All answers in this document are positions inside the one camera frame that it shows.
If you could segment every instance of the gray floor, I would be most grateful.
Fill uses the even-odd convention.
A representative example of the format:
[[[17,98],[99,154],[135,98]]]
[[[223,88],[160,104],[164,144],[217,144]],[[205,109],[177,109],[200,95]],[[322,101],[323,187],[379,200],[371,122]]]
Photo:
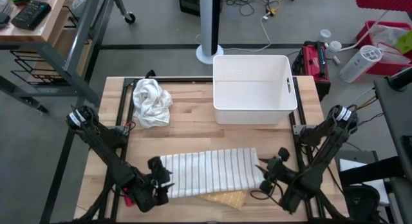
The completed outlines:
[[[178,0],[124,0],[126,8],[137,18],[137,24],[128,26],[114,8],[104,39],[105,44],[182,44],[194,43],[200,33],[198,17],[183,14]],[[220,43],[266,43],[259,19],[263,6],[255,3],[256,12],[240,16],[238,7],[223,6],[220,21]],[[302,43],[316,40],[320,29],[327,28],[334,40],[353,42],[366,20],[376,19],[382,11],[357,8],[355,0],[289,0],[282,1],[278,14],[265,22],[273,43]],[[407,14],[390,12],[385,20],[410,23]],[[258,54],[288,54],[293,49],[265,50]],[[231,54],[248,54],[231,51]],[[339,54],[346,62],[354,54]],[[22,83],[10,70],[17,70],[12,56],[0,51],[0,73]],[[348,105],[363,91],[372,87],[374,76],[347,84],[339,80],[342,67],[329,63],[332,89],[323,100],[324,112],[335,104]],[[212,68],[200,64],[193,50],[163,51],[102,51],[98,57],[91,86],[101,95],[108,76],[144,75],[148,70],[158,75],[211,75]],[[362,97],[364,102],[372,93]],[[40,116],[7,95],[0,93],[0,220],[1,223],[38,223],[52,176],[66,134],[65,116],[74,98],[40,98],[49,115]],[[380,113],[378,103],[359,111],[361,120]],[[365,124],[350,138],[350,142],[365,150],[376,150],[380,158],[396,155],[383,117]],[[64,174],[63,186],[52,221],[70,220],[73,216],[86,163],[87,147],[75,140]]]

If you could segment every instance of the white bottle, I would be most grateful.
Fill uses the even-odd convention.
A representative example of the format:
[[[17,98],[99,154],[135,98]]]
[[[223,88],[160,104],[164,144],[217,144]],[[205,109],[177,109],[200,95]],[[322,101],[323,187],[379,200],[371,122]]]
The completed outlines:
[[[342,44],[339,41],[332,41],[329,44],[328,49],[326,51],[326,59],[332,60],[335,54],[339,53],[341,48],[342,48]]]
[[[341,69],[339,76],[345,82],[353,82],[357,77],[380,61],[383,51],[370,45],[365,45]]]

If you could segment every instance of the remote control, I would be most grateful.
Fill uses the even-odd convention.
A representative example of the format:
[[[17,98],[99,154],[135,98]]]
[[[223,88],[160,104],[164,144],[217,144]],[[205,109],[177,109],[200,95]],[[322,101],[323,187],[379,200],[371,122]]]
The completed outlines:
[[[17,28],[34,30],[52,8],[48,3],[31,0],[13,19]]]

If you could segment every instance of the wooden tabletop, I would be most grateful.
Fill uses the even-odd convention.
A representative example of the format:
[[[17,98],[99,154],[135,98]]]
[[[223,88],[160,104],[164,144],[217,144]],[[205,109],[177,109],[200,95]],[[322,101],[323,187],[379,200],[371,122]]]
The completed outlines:
[[[324,118],[314,80],[307,76],[297,77],[297,79],[307,124],[319,124]],[[106,126],[115,125],[123,80],[123,77],[107,78],[99,110],[100,121]],[[240,147],[255,147],[260,158],[275,156],[280,147],[285,147],[291,154],[285,163],[286,166],[297,170],[292,132],[287,117],[277,125],[219,125],[214,119],[211,83],[161,84],[161,87],[173,98],[170,125],[142,129],[138,121],[134,120],[137,127],[132,130],[129,138],[126,160],[143,173],[149,172],[147,160],[153,156]],[[125,107],[128,106],[129,99],[126,101]],[[297,111],[295,117],[299,123]],[[330,168],[339,181],[334,161]],[[105,173],[106,166],[93,151],[90,151],[75,218],[82,216],[101,192]],[[281,183],[281,186],[286,189],[285,184]],[[323,175],[321,189],[337,209],[347,216],[344,197],[333,183],[328,171]],[[280,199],[278,190],[275,190],[273,198]],[[113,193],[110,194],[106,214],[110,214],[112,199]],[[314,199],[312,200],[312,208],[316,216],[317,209]],[[249,195],[241,211],[190,197],[170,199],[166,205],[141,213],[138,207],[126,207],[121,199],[117,221],[306,221],[306,212],[303,202],[296,213],[290,215],[273,201],[259,201]]]
[[[47,3],[51,6],[51,11],[33,31],[16,28],[10,22],[6,28],[0,29],[0,42],[48,41],[64,2],[65,0],[49,0]],[[10,4],[14,7],[13,13],[10,16],[13,19],[20,12],[22,7],[15,6],[11,0]]]

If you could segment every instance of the bin handle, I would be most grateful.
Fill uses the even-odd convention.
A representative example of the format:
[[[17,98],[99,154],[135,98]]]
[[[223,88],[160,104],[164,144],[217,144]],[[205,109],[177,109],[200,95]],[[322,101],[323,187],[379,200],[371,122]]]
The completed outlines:
[[[289,93],[292,92],[292,90],[290,88],[290,79],[289,78],[286,79],[286,85],[288,86]]]

